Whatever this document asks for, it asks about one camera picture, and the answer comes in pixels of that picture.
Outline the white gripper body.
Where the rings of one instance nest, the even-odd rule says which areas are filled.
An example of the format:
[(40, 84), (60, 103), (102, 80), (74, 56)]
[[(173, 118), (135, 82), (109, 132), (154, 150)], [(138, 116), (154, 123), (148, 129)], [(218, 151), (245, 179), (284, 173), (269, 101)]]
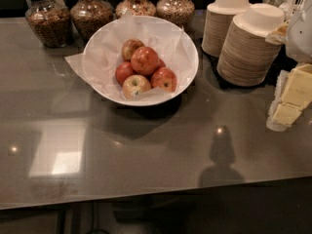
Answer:
[(312, 63), (312, 0), (305, 0), (290, 20), (286, 54), (297, 62)]

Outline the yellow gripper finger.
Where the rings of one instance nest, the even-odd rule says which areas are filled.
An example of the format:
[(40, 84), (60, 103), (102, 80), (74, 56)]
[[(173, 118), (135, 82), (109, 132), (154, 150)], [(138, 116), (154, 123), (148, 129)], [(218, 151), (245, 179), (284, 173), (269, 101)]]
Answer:
[(275, 132), (289, 128), (312, 102), (312, 64), (299, 63), (278, 76), (266, 127)]
[(286, 42), (287, 30), (289, 27), (289, 21), (286, 20), (281, 23), (275, 30), (270, 32), (265, 41), (274, 45), (283, 45)]

